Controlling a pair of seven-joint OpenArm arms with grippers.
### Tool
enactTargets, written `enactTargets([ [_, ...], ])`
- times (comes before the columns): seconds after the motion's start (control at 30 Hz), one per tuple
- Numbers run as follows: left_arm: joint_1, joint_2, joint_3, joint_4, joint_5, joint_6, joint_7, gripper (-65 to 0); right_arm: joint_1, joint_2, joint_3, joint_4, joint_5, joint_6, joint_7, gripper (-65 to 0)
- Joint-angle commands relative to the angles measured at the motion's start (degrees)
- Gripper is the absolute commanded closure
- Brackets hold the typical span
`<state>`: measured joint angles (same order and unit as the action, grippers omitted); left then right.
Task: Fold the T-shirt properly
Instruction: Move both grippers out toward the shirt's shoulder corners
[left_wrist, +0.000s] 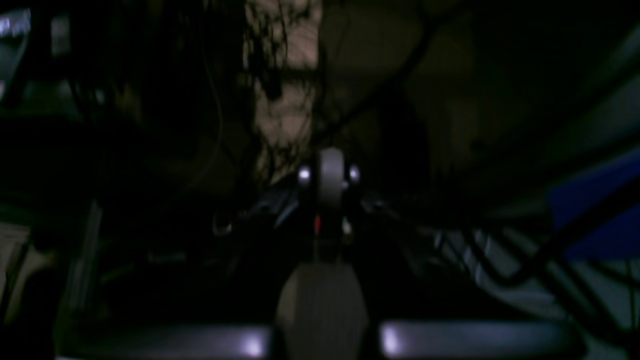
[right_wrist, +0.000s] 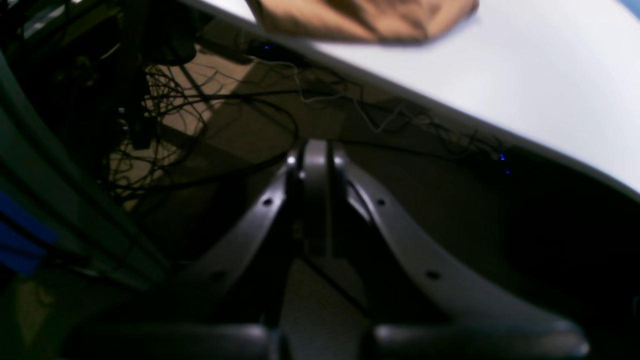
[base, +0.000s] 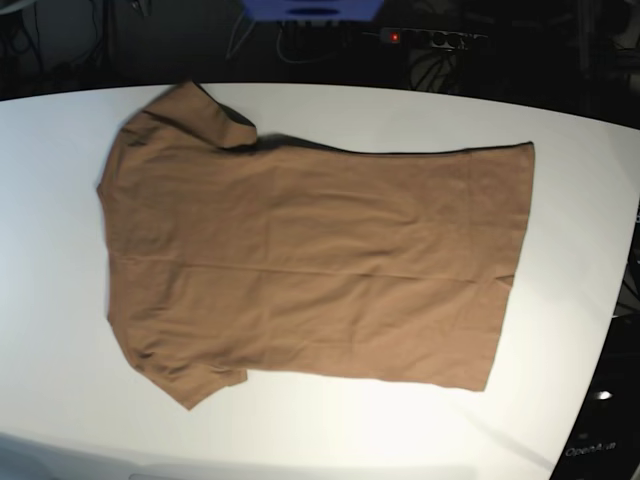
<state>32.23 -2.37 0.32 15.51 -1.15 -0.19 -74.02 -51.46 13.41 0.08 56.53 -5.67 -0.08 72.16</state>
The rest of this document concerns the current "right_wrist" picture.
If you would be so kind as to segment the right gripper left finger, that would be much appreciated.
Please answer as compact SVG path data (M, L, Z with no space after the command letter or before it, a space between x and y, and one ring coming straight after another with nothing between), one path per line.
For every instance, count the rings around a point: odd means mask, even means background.
M170 280L172 321L268 321L278 317L293 259L292 231L303 214L302 142L238 222Z

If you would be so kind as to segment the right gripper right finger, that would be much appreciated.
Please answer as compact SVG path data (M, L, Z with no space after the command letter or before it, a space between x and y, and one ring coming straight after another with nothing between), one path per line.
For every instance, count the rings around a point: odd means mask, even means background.
M342 145L316 141L316 255L345 257L374 326L364 358L585 358L580 326L450 255Z

